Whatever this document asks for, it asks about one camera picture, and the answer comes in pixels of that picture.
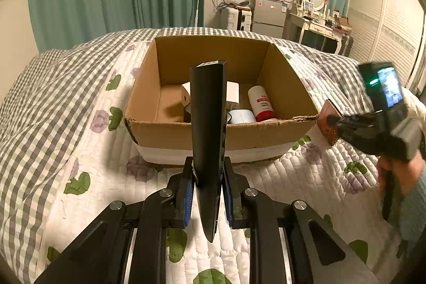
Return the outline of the person's right hand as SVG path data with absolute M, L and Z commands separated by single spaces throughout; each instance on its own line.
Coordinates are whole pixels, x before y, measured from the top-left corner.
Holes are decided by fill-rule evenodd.
M 403 195 L 408 195 L 416 187 L 424 167 L 425 161 L 419 149 L 417 149 L 415 156 L 409 162 L 386 156 L 380 157 L 377 162 L 380 192 L 384 193 L 386 190 L 385 173 L 391 172 L 397 179 Z

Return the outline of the teal sweater forearm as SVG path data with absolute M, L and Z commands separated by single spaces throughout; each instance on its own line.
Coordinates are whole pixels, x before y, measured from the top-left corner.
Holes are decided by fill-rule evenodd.
M 407 241 L 418 241 L 425 228 L 425 168 L 415 186 L 404 197 L 401 203 L 400 232 Z

